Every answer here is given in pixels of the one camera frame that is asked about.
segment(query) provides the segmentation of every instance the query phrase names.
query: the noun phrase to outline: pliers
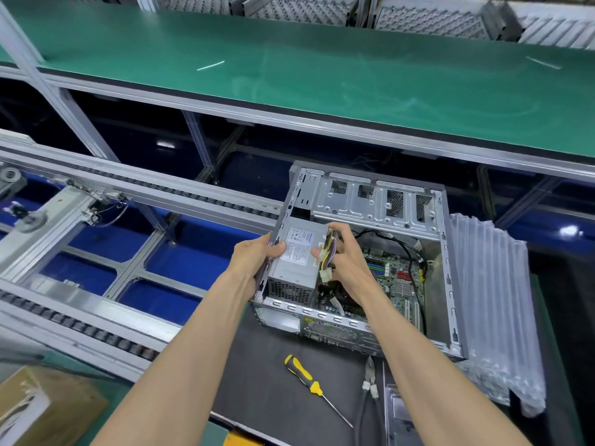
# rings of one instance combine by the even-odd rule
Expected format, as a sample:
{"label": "pliers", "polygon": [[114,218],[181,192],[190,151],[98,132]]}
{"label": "pliers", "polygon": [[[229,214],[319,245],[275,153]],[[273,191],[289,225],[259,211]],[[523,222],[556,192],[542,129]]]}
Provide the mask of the pliers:
{"label": "pliers", "polygon": [[384,413],[383,408],[380,405],[380,400],[378,399],[378,388],[376,387],[376,367],[374,366],[374,361],[370,356],[366,360],[365,376],[362,389],[364,391],[359,402],[358,412],[355,418],[355,426],[353,427],[355,433],[355,444],[356,446],[359,446],[361,444],[362,420],[364,419],[364,412],[366,408],[366,401],[368,400],[368,394],[370,394],[370,396],[372,396],[372,400],[374,401],[374,405],[376,406],[376,413],[378,414],[378,424],[380,426],[381,440],[380,444],[385,445],[386,434],[384,432],[383,422]]}

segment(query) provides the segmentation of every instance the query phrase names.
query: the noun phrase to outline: motherboard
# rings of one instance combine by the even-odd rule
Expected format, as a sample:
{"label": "motherboard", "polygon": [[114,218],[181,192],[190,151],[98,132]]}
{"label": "motherboard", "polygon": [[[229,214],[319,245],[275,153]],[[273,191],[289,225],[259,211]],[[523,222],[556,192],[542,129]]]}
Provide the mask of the motherboard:
{"label": "motherboard", "polygon": [[[406,319],[422,330],[421,310],[424,309],[424,274],[416,260],[411,264],[409,274],[409,257],[403,258],[381,250],[363,248],[362,252],[368,268],[376,277],[386,296],[393,306]],[[419,295],[419,301],[413,285]],[[366,321],[364,310],[347,295],[341,284],[331,281],[318,287],[318,308],[320,310],[339,314],[339,309],[332,304],[331,299],[336,297],[345,315],[361,321]]]}

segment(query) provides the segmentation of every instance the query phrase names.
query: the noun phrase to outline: power supply label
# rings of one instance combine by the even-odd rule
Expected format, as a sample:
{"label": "power supply label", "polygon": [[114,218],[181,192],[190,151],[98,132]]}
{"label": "power supply label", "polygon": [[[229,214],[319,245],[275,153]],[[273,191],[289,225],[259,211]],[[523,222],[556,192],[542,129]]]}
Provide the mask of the power supply label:
{"label": "power supply label", "polygon": [[292,228],[287,235],[285,241],[287,247],[283,255],[281,255],[281,260],[291,261],[305,266],[308,263],[313,238],[314,233]]}

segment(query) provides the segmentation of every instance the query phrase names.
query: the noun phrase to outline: green circuit board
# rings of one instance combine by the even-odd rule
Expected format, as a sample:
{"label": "green circuit board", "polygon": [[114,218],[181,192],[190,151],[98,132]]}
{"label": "green circuit board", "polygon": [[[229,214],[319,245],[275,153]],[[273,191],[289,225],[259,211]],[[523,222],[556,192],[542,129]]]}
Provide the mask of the green circuit board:
{"label": "green circuit board", "polygon": [[[422,330],[421,308],[415,297],[413,283],[417,286],[420,301],[425,304],[425,294],[423,278],[420,276],[420,266],[417,261],[413,261],[411,266],[411,276],[409,276],[409,258],[402,258],[397,255],[382,252],[380,250],[370,250],[363,248],[364,258],[368,263],[368,268],[376,276],[378,284],[383,288],[384,293],[390,298],[393,306],[399,313],[409,319],[413,325]],[[330,298],[335,292],[335,287],[331,286],[329,292],[321,292],[319,299],[320,309],[338,313],[338,309],[332,305]],[[345,315],[365,321],[364,311],[359,306],[350,306],[342,304]]]}

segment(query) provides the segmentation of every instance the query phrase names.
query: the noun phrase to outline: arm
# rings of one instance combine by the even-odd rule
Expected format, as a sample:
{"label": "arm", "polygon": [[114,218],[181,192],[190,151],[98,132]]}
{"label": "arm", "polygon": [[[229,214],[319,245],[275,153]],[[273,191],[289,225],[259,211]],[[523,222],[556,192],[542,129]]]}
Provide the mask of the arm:
{"label": "arm", "polygon": [[419,330],[394,309],[370,274],[347,224],[333,277],[363,308],[424,444],[528,446],[516,426]]}
{"label": "arm", "polygon": [[196,446],[211,412],[253,276],[266,257],[269,235],[236,245],[227,270],[186,325],[132,387],[92,446]]}

